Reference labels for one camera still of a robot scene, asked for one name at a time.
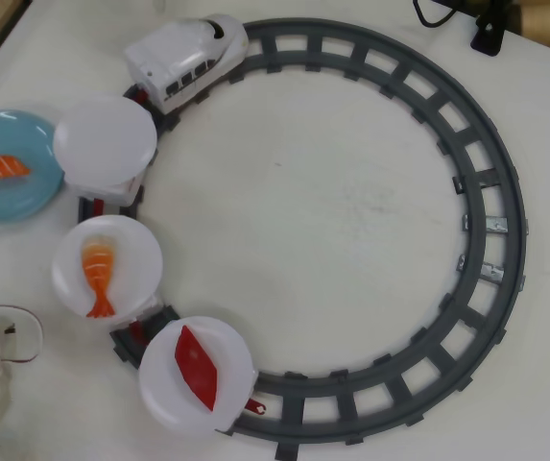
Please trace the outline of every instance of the black object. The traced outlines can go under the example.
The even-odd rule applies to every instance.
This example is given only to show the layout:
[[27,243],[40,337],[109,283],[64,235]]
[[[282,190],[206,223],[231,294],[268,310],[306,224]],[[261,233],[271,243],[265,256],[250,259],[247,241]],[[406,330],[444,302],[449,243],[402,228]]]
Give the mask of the black object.
[[[439,138],[439,147],[444,155],[451,156],[457,169],[455,183],[464,194],[468,208],[468,248],[465,265],[458,285],[443,296],[440,315],[427,328],[422,328],[410,340],[409,346],[395,355],[376,359],[364,370],[335,372],[329,376],[306,377],[287,373],[283,376],[260,373],[255,391],[283,397],[281,420],[242,414],[228,432],[250,435],[278,443],[276,458],[294,461],[302,444],[345,442],[360,443],[364,437],[398,425],[414,425],[423,419],[423,414],[455,391],[464,390],[472,381],[471,375],[499,344],[505,333],[505,325],[514,307],[517,293],[523,280],[526,253],[526,217],[518,184],[517,174],[496,128],[469,96],[465,89],[436,64],[397,41],[374,31],[344,23],[318,19],[274,19],[249,23],[246,26],[250,40],[260,41],[263,54],[250,56],[228,75],[214,85],[225,81],[241,82],[245,75],[265,69],[279,72],[286,65],[304,65],[307,71],[319,72],[332,68],[342,72],[350,80],[360,78],[380,87],[388,98],[398,98],[412,109],[419,123],[426,123]],[[278,36],[306,36],[307,49],[278,51]],[[350,57],[322,51],[326,37],[350,41],[354,44]],[[366,63],[366,56],[374,50],[397,61],[396,69],[387,73]],[[436,92],[428,99],[405,84],[407,76],[415,73],[435,87]],[[203,101],[208,90],[196,96]],[[133,86],[126,97],[139,98],[140,90]],[[468,128],[456,132],[441,116],[439,110],[451,105],[464,116]],[[176,127],[179,115],[186,106],[163,115],[148,101],[143,103],[153,116],[157,132],[162,135]],[[476,172],[466,151],[466,146],[481,142],[490,158],[495,173]],[[487,314],[468,307],[468,302],[477,286],[484,265],[486,248],[486,212],[482,187],[495,185],[497,178],[508,222],[507,249],[498,292]],[[155,322],[163,326],[164,318]],[[476,335],[466,351],[453,358],[441,342],[459,321],[473,328]],[[155,335],[153,327],[145,337]],[[145,345],[140,338],[131,335],[129,329],[112,333],[115,350],[124,360],[138,366]],[[440,377],[417,394],[405,383],[403,373],[427,359],[439,370]],[[359,416],[355,409],[354,394],[373,386],[384,384],[392,396],[390,408]],[[306,399],[335,398],[340,417],[337,421],[304,423],[303,405]]]
[[114,341],[114,351],[121,360],[130,362],[134,368],[138,368],[147,345],[166,325],[179,318],[175,309],[168,305],[144,320],[113,331],[110,337]]
[[437,22],[428,22],[428,20],[424,17],[423,12],[421,12],[418,0],[413,0],[413,7],[416,9],[416,14],[418,15],[418,19],[419,22],[421,22],[421,25],[430,29],[435,29],[437,27],[441,27],[444,23],[451,19],[464,3],[465,0],[458,0],[458,3],[451,7],[451,12],[449,12],[443,19]]
[[418,0],[413,0],[414,7],[418,13],[419,22],[425,27],[440,27],[447,22],[456,12],[463,12],[477,17],[477,27],[479,28],[471,48],[488,56],[496,56],[501,51],[503,37],[507,28],[507,16],[511,0],[490,0],[489,5],[471,4],[465,0],[433,0],[440,5],[451,8],[452,11],[441,21],[429,23],[423,17]]
[[479,31],[470,43],[473,50],[488,56],[496,56],[500,53],[507,27],[508,3],[505,0],[490,0],[490,6],[486,12],[477,18],[476,24]]

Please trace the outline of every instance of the white table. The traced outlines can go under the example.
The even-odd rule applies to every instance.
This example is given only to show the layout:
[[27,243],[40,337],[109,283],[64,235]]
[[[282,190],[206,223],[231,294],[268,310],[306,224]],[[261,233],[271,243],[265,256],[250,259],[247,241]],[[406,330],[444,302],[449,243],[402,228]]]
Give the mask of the white table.
[[[172,17],[214,11],[332,18],[415,47],[494,121],[530,221],[524,292],[473,383],[419,425],[351,448],[302,446],[299,460],[550,459],[550,50],[507,34],[501,54],[484,57],[468,47],[470,18],[426,30],[410,1],[175,0],[157,16],[150,0],[36,0],[0,50],[0,108],[57,121],[92,94],[120,94],[132,83],[127,44]],[[457,277],[464,203],[452,170],[406,109],[371,93],[328,72],[257,75],[215,91],[160,144],[140,213],[165,253],[162,294],[182,315],[237,328],[260,368],[327,373],[395,352]],[[171,437],[106,329],[60,305],[49,265],[76,216],[64,191],[34,218],[0,227],[0,303],[32,308],[46,329],[42,357],[15,370],[7,426],[42,460],[272,460],[275,444],[239,435]],[[502,243],[490,239],[486,259],[499,262]],[[448,347],[467,335],[459,328]],[[423,365],[405,377],[412,391],[434,375]],[[280,401],[264,402],[276,416]],[[388,397],[376,389],[358,404],[369,411]],[[334,406],[308,401],[305,417],[332,418]]]

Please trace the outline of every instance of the toy train track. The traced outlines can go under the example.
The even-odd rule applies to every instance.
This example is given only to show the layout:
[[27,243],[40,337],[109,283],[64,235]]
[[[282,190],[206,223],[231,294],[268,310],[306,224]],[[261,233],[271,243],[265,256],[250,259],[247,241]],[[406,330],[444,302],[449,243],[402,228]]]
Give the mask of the toy train track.
[[[517,174],[496,128],[465,89],[433,62],[387,36],[339,22],[275,19],[247,24],[246,30],[250,40],[261,42],[263,53],[246,58],[215,85],[225,81],[235,84],[256,70],[266,69],[268,73],[275,73],[287,65],[299,64],[310,72],[331,68],[343,72],[347,79],[370,81],[378,85],[384,96],[405,102],[419,123],[427,124],[437,134],[439,148],[444,155],[451,156],[456,166],[458,176],[453,178],[455,190],[458,194],[464,194],[467,206],[463,231],[468,232],[469,239],[458,267],[461,272],[458,285],[443,296],[439,317],[432,325],[418,331],[406,349],[395,355],[379,357],[364,370],[339,370],[323,377],[260,373],[255,391],[283,398],[281,419],[243,414],[229,434],[238,432],[277,442],[275,458],[293,461],[298,457],[301,444],[345,442],[353,445],[361,443],[369,435],[398,425],[414,425],[441,400],[455,391],[464,390],[470,384],[474,371],[505,334],[505,325],[524,281],[527,227]],[[276,38],[279,36],[306,36],[307,48],[278,51]],[[352,42],[350,57],[325,53],[322,45],[327,37]],[[370,50],[396,60],[395,70],[387,73],[366,63]],[[432,84],[437,91],[427,99],[419,95],[405,84],[412,72]],[[126,96],[144,99],[140,98],[136,87],[131,88]],[[193,102],[200,103],[207,96],[207,90],[203,91]],[[163,115],[148,101],[139,102],[153,115],[159,135],[177,126],[179,116],[186,107]],[[439,110],[446,104],[454,106],[466,118],[469,123],[466,129],[456,132],[441,116]],[[475,171],[466,151],[466,146],[474,142],[483,144],[493,164],[491,170]],[[502,217],[486,216],[481,190],[494,186],[499,186],[502,194],[505,209],[505,216]],[[137,218],[141,198],[142,191],[133,206],[122,208],[121,212]],[[93,208],[89,201],[82,200],[80,219],[91,216]],[[500,233],[502,238],[506,238],[506,270],[484,261],[488,232]],[[491,310],[486,315],[468,306],[479,279],[495,283],[498,288]],[[148,340],[167,322],[177,318],[176,312],[167,307],[156,314],[156,318],[114,331],[111,336],[120,357],[137,367]],[[473,328],[476,335],[466,351],[454,359],[442,346],[442,341],[459,321]],[[425,389],[412,394],[403,373],[423,359],[436,366],[440,377]],[[394,405],[368,416],[358,416],[354,393],[381,384],[385,384]],[[303,408],[308,398],[335,398],[339,419],[304,423]]]

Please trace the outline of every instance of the track rail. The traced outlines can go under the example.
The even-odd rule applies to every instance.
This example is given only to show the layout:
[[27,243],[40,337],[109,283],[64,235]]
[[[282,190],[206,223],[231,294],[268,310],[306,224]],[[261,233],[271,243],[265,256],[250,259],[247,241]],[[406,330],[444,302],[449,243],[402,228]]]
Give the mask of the track rail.
[[[241,82],[247,74],[262,69],[268,73],[280,72],[288,65],[303,65],[309,72],[319,72],[323,68],[336,69],[347,79],[372,82],[375,84],[375,92],[378,90],[388,98],[398,98],[406,103],[418,122],[428,125],[437,134],[438,147],[445,156],[451,156],[456,166],[454,185],[457,193],[464,194],[467,207],[464,230],[468,232],[469,239],[464,265],[459,267],[459,282],[451,293],[443,296],[438,318],[429,327],[418,331],[406,349],[395,355],[376,358],[364,370],[339,370],[322,377],[260,373],[255,391],[283,398],[281,419],[243,414],[228,434],[238,432],[277,442],[276,459],[294,461],[301,444],[345,442],[353,445],[377,432],[398,425],[413,425],[421,421],[424,413],[441,400],[470,384],[473,372],[492,347],[502,340],[505,325],[521,289],[526,250],[526,217],[517,174],[496,128],[465,89],[436,64],[387,36],[339,22],[303,18],[275,19],[252,22],[245,27],[249,39],[260,42],[262,53],[248,57],[213,86],[226,81],[233,84]],[[276,39],[280,36],[306,36],[306,49],[278,51]],[[325,53],[323,41],[326,38],[351,42],[352,53],[348,57]],[[367,55],[372,51],[395,60],[395,69],[390,73],[367,63]],[[411,73],[429,82],[437,89],[436,92],[424,98],[406,85],[405,80]],[[201,103],[208,97],[208,90],[197,95],[193,102]],[[130,88],[126,96],[133,98],[137,91],[136,87]],[[468,122],[467,128],[456,132],[442,117],[440,109],[447,104],[464,116]],[[162,115],[148,102],[143,102],[143,106],[153,115],[160,135],[177,126],[179,116],[186,108],[184,106]],[[475,171],[466,151],[466,146],[475,142],[483,144],[493,165],[491,170]],[[484,261],[488,230],[482,189],[495,186],[500,188],[505,209],[505,216],[496,218],[506,219],[507,223],[507,231],[500,232],[502,236],[499,237],[507,239],[504,263],[507,269],[503,270],[502,278],[496,285],[498,291],[490,311],[483,315],[470,308],[468,302],[478,280],[486,279],[482,277],[482,269],[490,264]],[[142,193],[133,206],[122,208],[121,212],[137,219],[137,206],[141,198]],[[89,216],[88,207],[88,203],[82,201],[80,219]],[[176,313],[170,312],[167,318],[176,318]],[[441,342],[459,321],[473,328],[475,337],[465,352],[454,359]],[[132,341],[129,333],[129,330],[118,330],[112,333],[112,337],[119,355],[137,366],[146,346],[129,344]],[[420,392],[412,394],[403,373],[423,359],[435,365],[440,377]],[[359,417],[354,393],[380,384],[384,384],[390,393],[393,406]],[[304,423],[303,408],[308,398],[335,398],[339,419]]]

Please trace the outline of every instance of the white toy train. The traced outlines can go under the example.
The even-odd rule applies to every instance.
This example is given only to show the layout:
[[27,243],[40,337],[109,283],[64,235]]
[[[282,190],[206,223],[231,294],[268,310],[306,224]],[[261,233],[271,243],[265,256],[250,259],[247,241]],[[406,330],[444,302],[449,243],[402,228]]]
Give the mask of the white toy train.
[[239,65],[249,40],[224,14],[173,21],[125,50],[130,75],[163,113],[182,106]]

